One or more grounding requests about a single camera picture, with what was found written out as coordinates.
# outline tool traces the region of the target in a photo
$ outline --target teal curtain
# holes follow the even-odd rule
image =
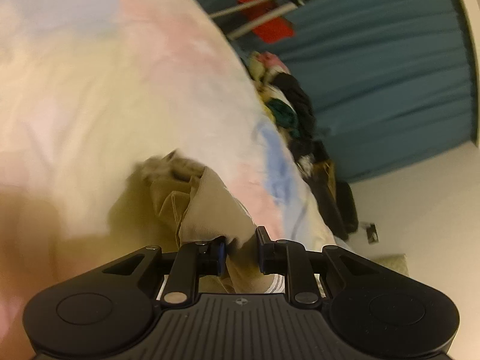
[[[236,2],[198,1],[207,12]],[[310,0],[286,18],[295,37],[267,45],[249,34],[238,46],[289,66],[339,179],[379,175],[476,135],[476,71],[459,0]]]

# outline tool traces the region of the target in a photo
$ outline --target red cloth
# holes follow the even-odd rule
[[[238,0],[239,4],[246,3],[251,0]],[[268,1],[263,4],[256,5],[255,7],[244,9],[243,15],[247,17],[249,21],[266,14],[268,11],[275,9],[277,3],[274,1]],[[260,37],[265,43],[272,44],[278,42],[280,39],[290,38],[295,35],[290,23],[283,17],[276,17],[267,23],[264,23],[252,30],[252,32]]]

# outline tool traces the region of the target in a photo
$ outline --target bed sheet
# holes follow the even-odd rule
[[[34,293],[155,242],[153,155],[212,168],[273,239],[334,243],[194,0],[0,0],[0,23],[0,353],[28,357],[8,336]]]

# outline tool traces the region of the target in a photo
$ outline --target khaki garment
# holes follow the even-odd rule
[[[141,168],[160,221],[160,246],[177,251],[188,242],[226,237],[226,272],[200,279],[202,292],[265,293],[274,275],[257,263],[255,224],[212,169],[173,151]]]

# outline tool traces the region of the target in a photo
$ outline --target white wall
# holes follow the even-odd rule
[[[349,244],[365,257],[406,254],[410,276],[447,294],[460,310],[450,349],[480,359],[480,151],[464,144],[438,157],[352,185],[358,217],[376,223],[380,242],[359,231]]]

